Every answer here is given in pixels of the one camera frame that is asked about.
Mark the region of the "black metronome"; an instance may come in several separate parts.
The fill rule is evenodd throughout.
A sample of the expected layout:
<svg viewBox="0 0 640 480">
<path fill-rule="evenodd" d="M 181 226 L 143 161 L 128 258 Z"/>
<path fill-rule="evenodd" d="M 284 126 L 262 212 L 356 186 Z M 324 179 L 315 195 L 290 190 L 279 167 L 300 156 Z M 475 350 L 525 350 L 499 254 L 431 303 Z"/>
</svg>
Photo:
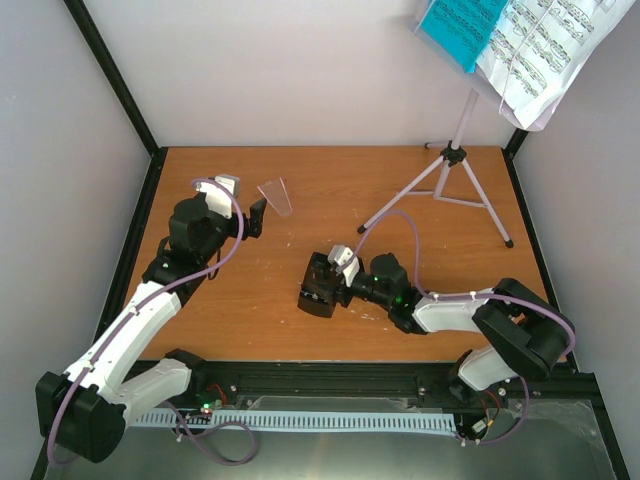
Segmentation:
<svg viewBox="0 0 640 480">
<path fill-rule="evenodd" d="M 343 276 L 336 272 L 328 256 L 313 252 L 300 285 L 297 307 L 319 318 L 331 318 L 342 302 Z"/>
</svg>

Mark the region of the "clear metronome cover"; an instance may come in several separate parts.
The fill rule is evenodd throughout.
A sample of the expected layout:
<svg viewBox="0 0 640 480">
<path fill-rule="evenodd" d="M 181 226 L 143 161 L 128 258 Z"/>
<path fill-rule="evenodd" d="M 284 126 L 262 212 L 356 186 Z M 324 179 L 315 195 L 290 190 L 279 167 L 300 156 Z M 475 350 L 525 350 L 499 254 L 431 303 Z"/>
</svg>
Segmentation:
<svg viewBox="0 0 640 480">
<path fill-rule="evenodd" d="M 258 190 L 281 217 L 288 217 L 293 213 L 289 193 L 282 177 L 268 180 L 259 185 Z"/>
</svg>

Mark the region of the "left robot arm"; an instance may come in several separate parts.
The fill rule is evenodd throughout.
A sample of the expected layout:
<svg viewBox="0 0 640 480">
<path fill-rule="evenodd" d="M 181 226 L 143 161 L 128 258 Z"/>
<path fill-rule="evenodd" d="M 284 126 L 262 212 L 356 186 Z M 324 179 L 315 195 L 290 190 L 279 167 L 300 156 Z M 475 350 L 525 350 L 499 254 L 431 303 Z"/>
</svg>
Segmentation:
<svg viewBox="0 0 640 480">
<path fill-rule="evenodd" d="M 37 382 L 39 427 L 50 465 L 70 463 L 57 459 L 56 447 L 99 463 L 150 410 L 176 396 L 193 403 L 206 395 L 208 378 L 198 371 L 202 359 L 180 349 L 146 372 L 126 376 L 159 330 L 225 263 L 220 254 L 225 242 L 261 235 L 266 200 L 252 204 L 247 214 L 226 210 L 236 205 L 205 193 L 178 202 L 168 236 L 119 316 L 64 373 L 47 372 Z"/>
</svg>

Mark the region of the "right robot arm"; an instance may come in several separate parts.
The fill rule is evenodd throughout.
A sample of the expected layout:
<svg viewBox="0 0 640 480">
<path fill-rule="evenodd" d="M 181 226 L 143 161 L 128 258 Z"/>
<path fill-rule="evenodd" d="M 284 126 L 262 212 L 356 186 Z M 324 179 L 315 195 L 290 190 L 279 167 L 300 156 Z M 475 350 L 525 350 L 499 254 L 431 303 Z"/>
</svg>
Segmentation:
<svg viewBox="0 0 640 480">
<path fill-rule="evenodd" d="M 488 345 L 463 355 L 454 370 L 454 380 L 470 390 L 483 391 L 516 377 L 545 380 L 575 347 L 573 324 L 512 278 L 478 292 L 424 293 L 391 253 L 375 257 L 368 272 L 343 245 L 332 248 L 328 262 L 337 278 L 337 299 L 357 297 L 379 306 L 404 333 L 483 335 Z"/>
</svg>

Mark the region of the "white tripod music stand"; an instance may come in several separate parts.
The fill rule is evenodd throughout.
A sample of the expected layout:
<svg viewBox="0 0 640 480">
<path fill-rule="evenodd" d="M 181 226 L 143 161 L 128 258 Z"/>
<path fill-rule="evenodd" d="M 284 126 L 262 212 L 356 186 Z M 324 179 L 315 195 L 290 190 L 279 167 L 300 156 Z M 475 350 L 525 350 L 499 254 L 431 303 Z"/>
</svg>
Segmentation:
<svg viewBox="0 0 640 480">
<path fill-rule="evenodd" d="M 474 109 L 479 99 L 479 92 L 471 89 L 464 108 L 462 110 L 460 119 L 458 121 L 453 138 L 446 143 L 434 143 L 427 142 L 424 146 L 425 149 L 429 147 L 441 146 L 439 156 L 431 162 L 424 170 L 422 170 L 414 179 L 412 179 L 406 186 L 399 190 L 387 203 L 384 204 L 375 214 L 373 214 L 367 221 L 361 224 L 357 229 L 357 233 L 363 235 L 374 223 L 379 220 L 384 214 L 389 212 L 393 206 L 395 206 L 401 199 L 408 196 L 430 196 L 435 201 L 446 202 L 450 204 L 463 205 L 471 208 L 486 210 L 497 228 L 500 237 L 502 238 L 506 248 L 511 249 L 514 247 L 514 241 L 507 232 L 503 222 L 497 214 L 493 204 L 489 200 L 485 190 L 483 189 L 479 179 L 475 175 L 469 161 L 467 151 L 462 147 L 463 136 L 466 133 L 467 127 L 471 120 Z M 449 179 L 451 170 L 460 165 L 471 185 L 475 189 L 476 194 L 479 197 L 478 201 L 464 200 L 460 198 L 447 197 L 444 195 L 445 186 Z M 439 177 L 435 184 L 435 187 L 431 190 L 418 189 L 418 185 L 425 180 L 434 171 L 439 170 Z"/>
</svg>

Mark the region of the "blue sheet music paper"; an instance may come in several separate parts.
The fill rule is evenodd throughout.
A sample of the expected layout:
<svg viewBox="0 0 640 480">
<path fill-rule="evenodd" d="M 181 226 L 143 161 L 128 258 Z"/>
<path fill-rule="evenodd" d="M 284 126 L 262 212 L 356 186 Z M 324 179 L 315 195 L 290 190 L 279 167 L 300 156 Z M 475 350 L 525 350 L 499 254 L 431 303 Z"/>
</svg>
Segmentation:
<svg viewBox="0 0 640 480">
<path fill-rule="evenodd" d="M 440 45 L 465 73 L 476 61 L 507 4 L 506 0 L 430 1 L 419 29 Z"/>
</svg>

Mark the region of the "white sheet music paper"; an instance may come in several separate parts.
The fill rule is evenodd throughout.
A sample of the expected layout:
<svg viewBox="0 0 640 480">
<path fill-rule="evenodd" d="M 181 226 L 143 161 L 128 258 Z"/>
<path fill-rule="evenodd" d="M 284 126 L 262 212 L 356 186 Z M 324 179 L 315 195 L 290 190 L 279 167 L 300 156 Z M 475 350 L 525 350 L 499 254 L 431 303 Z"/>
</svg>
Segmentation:
<svg viewBox="0 0 640 480">
<path fill-rule="evenodd" d="M 631 1 L 509 1 L 476 65 L 519 129 L 545 128 L 595 48 Z"/>
</svg>

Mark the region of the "black left frame post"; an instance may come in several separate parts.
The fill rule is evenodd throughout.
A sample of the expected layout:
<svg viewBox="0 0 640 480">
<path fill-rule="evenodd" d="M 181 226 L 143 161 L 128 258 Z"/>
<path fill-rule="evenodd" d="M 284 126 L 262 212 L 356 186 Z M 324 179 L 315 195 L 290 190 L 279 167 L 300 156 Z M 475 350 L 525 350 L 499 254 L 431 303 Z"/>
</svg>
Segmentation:
<svg viewBox="0 0 640 480">
<path fill-rule="evenodd" d="M 88 7 L 81 0 L 63 1 L 68 13 L 109 83 L 116 99 L 147 154 L 155 162 L 164 162 L 166 151 L 156 142 L 129 86 L 111 54 Z"/>
</svg>

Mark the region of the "black aluminium frame post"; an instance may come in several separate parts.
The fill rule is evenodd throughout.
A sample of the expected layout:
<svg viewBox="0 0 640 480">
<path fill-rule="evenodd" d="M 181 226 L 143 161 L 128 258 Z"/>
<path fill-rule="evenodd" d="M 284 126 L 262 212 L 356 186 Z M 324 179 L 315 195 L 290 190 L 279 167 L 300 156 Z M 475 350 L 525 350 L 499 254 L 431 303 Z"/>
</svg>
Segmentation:
<svg viewBox="0 0 640 480">
<path fill-rule="evenodd" d="M 503 157 L 506 161 L 512 161 L 515 158 L 528 135 L 529 131 L 520 128 L 516 128 L 513 131 L 506 146 L 502 149 Z"/>
</svg>

